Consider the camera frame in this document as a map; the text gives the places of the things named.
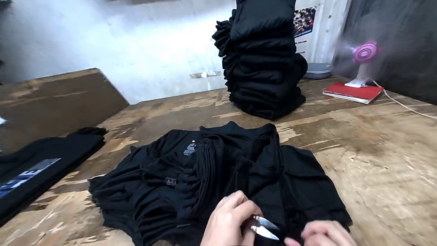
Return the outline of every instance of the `red notebook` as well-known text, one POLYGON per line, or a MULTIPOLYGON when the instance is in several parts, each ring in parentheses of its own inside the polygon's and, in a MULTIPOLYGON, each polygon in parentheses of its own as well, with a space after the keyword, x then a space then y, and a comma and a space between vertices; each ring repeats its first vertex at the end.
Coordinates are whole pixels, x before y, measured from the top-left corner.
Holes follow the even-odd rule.
POLYGON ((365 86, 360 88, 345 86, 344 83, 335 83, 323 91, 324 95, 343 98, 355 102, 361 102, 368 104, 379 93, 381 93, 382 87, 365 86))

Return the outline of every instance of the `thread snips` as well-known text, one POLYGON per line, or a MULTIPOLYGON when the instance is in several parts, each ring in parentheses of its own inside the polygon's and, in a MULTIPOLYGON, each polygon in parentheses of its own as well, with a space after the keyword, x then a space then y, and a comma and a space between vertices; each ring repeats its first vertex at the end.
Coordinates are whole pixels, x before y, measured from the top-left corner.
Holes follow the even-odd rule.
POLYGON ((252 225, 250 227, 250 229, 254 232, 256 232, 256 234, 266 237, 266 238, 270 238, 273 240, 279 240, 279 238, 277 236, 275 236, 273 233, 271 233, 267 228, 270 229, 275 229, 275 230, 279 230, 279 227, 277 227, 275 224, 273 224, 272 222, 270 222, 267 219, 264 219, 263 217, 257 216, 257 215, 252 215, 252 219, 255 219, 259 222, 260 226, 255 226, 252 225))

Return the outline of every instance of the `pile of black clothing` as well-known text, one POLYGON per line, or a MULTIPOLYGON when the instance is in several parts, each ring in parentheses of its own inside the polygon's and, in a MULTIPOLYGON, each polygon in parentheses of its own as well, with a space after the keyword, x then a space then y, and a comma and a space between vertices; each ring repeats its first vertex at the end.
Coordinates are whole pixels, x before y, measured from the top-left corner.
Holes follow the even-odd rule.
POLYGON ((105 134, 104 128, 86 127, 0 156, 0 226, 98 151, 105 134))
MULTIPOLYGON (((234 122, 199 131, 172 130, 131 153, 116 169, 90 180, 104 225, 125 231, 136 246, 167 240, 199 245, 217 203, 241 190, 281 228, 301 241, 305 224, 351 218, 308 150, 280 145, 276 127, 243 129, 234 122)), ((256 244, 282 242, 258 237, 256 244)))
POLYGON ((297 83, 308 64, 296 54, 294 11, 295 0, 237 0, 229 21, 217 22, 229 99, 248 114, 274 120, 305 102, 297 83))

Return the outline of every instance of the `white cable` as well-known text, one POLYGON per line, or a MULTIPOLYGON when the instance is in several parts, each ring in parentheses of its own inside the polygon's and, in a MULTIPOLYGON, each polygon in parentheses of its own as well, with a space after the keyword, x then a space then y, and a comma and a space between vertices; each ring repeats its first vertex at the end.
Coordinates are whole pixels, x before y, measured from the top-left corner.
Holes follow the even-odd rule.
POLYGON ((399 105, 401 105, 402 107, 404 107, 404 108, 406 108, 406 109, 408 109, 408 110, 410 110, 410 111, 413 111, 413 112, 415 112, 415 113, 417 113, 417 114, 420 114, 420 115, 423 115, 423 116, 426 116, 426 117, 430 117, 430 118, 433 118, 433 119, 437 119, 437 117, 434 117, 434 116, 431 116, 431 115, 426 115, 426 114, 419 113, 419 112, 417 112, 416 110, 410 109, 409 107, 407 107, 407 106, 403 105, 402 103, 396 101, 396 100, 393 99, 391 96, 389 96, 389 95, 387 94, 387 91, 386 91, 382 86, 378 85, 378 83, 376 83, 376 81, 374 81, 373 79, 370 79, 370 80, 373 81, 373 83, 375 83, 375 85, 381 87, 382 90, 384 91, 384 94, 385 94, 388 98, 390 98, 391 100, 397 102, 397 103, 398 103, 399 105))

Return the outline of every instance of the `folded black shirt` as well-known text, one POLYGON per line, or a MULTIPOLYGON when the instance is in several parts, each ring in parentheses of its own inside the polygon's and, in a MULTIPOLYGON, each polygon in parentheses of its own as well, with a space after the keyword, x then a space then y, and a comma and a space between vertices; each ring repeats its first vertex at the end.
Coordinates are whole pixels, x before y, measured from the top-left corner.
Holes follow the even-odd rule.
POLYGON ((0 226, 104 145, 103 128, 36 140, 0 156, 0 226))
POLYGON ((308 69, 306 60, 296 54, 294 11, 295 0, 237 0, 231 18, 217 22, 212 37, 223 57, 229 99, 248 114, 275 120, 305 102, 302 94, 292 90, 308 69), (262 84, 277 86, 270 87, 273 93, 259 97, 260 103, 241 96, 243 87, 262 92, 262 84))

